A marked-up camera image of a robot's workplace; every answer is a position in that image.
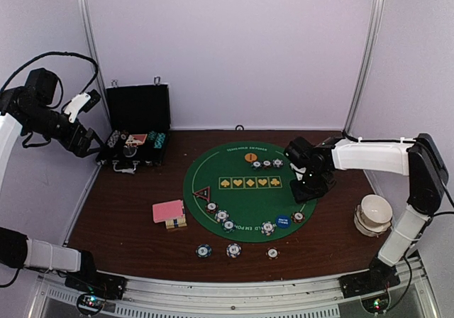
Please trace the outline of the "orange big blind button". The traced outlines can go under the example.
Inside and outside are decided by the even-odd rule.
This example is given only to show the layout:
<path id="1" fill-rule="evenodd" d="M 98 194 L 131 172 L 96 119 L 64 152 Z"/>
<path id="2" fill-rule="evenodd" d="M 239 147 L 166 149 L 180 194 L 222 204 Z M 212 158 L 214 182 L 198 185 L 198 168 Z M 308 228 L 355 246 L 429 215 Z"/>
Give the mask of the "orange big blind button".
<path id="1" fill-rule="evenodd" d="M 253 162 L 258 160 L 258 157 L 254 153 L 246 153 L 245 156 L 244 156 L 244 159 L 248 163 L 253 163 Z"/>

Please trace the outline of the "brown orange chip stack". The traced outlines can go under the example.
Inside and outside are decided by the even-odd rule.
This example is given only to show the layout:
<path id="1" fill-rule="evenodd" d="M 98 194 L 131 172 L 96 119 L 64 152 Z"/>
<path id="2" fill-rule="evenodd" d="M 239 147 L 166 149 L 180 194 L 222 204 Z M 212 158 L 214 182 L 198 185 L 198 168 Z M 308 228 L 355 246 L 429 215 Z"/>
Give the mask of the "brown orange chip stack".
<path id="1" fill-rule="evenodd" d="M 266 256 L 270 260 L 277 259 L 279 257 L 279 251 L 276 248 L 268 248 L 266 251 Z"/>

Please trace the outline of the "blue tan chip stack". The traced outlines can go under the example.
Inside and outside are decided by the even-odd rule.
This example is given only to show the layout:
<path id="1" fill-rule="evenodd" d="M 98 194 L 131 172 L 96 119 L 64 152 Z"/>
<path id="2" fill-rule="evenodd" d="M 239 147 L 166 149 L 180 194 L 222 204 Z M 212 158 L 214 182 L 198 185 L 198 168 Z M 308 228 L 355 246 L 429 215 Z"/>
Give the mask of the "blue tan chip stack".
<path id="1" fill-rule="evenodd" d="M 226 247 L 226 255 L 229 258 L 237 258 L 242 253 L 242 247 L 237 243 L 230 243 Z"/>

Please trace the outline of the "triangular black red dealer button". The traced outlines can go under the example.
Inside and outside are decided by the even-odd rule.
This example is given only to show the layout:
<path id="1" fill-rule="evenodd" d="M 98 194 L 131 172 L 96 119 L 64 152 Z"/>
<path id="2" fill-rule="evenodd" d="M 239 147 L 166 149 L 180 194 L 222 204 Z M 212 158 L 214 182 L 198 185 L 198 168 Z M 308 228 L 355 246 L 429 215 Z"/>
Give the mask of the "triangular black red dealer button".
<path id="1" fill-rule="evenodd" d="M 192 195 L 197 199 L 202 199 L 205 202 L 210 202 L 211 201 L 211 187 L 210 186 L 204 187 L 200 190 L 193 192 Z"/>

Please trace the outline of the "blue green chip stack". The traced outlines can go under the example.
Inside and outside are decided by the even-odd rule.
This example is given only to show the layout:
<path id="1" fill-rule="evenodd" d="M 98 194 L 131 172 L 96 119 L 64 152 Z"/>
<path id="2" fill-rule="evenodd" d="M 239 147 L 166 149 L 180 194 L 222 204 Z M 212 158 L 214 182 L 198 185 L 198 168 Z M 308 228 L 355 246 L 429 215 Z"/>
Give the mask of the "blue green chip stack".
<path id="1" fill-rule="evenodd" d="M 202 244 L 197 246 L 195 253 L 198 258 L 208 258 L 212 254 L 212 248 L 209 244 Z"/>

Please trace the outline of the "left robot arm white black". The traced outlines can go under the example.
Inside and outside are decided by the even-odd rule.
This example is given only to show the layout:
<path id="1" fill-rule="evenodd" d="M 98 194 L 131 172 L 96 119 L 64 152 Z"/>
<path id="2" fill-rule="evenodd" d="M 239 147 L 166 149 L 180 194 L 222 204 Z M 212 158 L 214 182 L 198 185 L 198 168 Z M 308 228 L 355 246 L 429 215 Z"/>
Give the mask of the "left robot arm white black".
<path id="1" fill-rule="evenodd" d="M 45 68 L 31 70 L 22 86 L 11 88 L 13 79 L 28 66 L 45 57 L 75 57 L 90 62 L 98 76 L 99 66 L 91 57 L 74 52 L 50 51 L 33 57 L 15 70 L 1 86 L 1 169 L 5 170 L 11 149 L 18 137 L 23 148 L 41 148 L 57 141 L 66 151 L 78 158 L 101 152 L 104 143 L 91 128 L 85 128 L 78 119 L 100 102 L 95 89 L 84 86 L 67 103 L 55 103 L 56 89 L 62 89 L 62 80 Z M 66 273 L 86 292 L 96 292 L 102 285 L 96 272 L 93 255 L 88 251 L 57 246 L 47 241 L 28 237 L 19 231 L 1 228 L 1 264 L 20 271 Z"/>

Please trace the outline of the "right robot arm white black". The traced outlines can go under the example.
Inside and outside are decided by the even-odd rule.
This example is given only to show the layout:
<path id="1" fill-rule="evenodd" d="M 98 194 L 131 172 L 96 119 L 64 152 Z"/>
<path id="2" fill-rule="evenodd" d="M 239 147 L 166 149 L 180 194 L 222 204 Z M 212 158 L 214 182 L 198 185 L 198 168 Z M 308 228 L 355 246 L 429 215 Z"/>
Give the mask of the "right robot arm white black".
<path id="1" fill-rule="evenodd" d="M 318 145 L 297 137 L 284 149 L 284 156 L 297 176 L 290 182 L 296 203 L 323 197 L 335 184 L 336 170 L 391 172 L 409 178 L 406 209 L 364 274 L 368 290 L 379 290 L 390 280 L 395 265 L 430 224 L 443 198 L 451 198 L 448 169 L 428 133 L 394 140 L 343 135 Z"/>

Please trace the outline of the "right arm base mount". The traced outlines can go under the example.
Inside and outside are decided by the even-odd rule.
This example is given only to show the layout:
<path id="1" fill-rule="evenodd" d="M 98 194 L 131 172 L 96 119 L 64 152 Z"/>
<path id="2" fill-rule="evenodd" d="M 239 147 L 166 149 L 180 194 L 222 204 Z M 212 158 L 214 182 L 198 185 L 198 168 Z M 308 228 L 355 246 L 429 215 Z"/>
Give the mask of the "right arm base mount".
<path id="1" fill-rule="evenodd" d="M 370 314 L 385 313 L 391 307 L 389 289 L 401 283 L 398 275 L 373 279 L 369 271 L 343 275 L 339 278 L 345 299 L 359 297 L 362 308 Z"/>

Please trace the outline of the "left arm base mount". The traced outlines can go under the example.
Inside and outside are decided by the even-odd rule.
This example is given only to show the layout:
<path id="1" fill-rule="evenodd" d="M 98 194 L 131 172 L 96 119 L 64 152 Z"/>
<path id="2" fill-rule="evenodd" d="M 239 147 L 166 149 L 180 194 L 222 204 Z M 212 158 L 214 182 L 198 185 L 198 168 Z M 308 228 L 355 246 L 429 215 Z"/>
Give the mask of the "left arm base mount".
<path id="1" fill-rule="evenodd" d="M 106 273 L 96 273 L 91 280 L 76 273 L 63 273 L 62 277 L 66 287 L 80 292 L 75 305 L 87 317 L 100 313 L 109 300 L 121 300 L 127 284 L 125 277 Z"/>

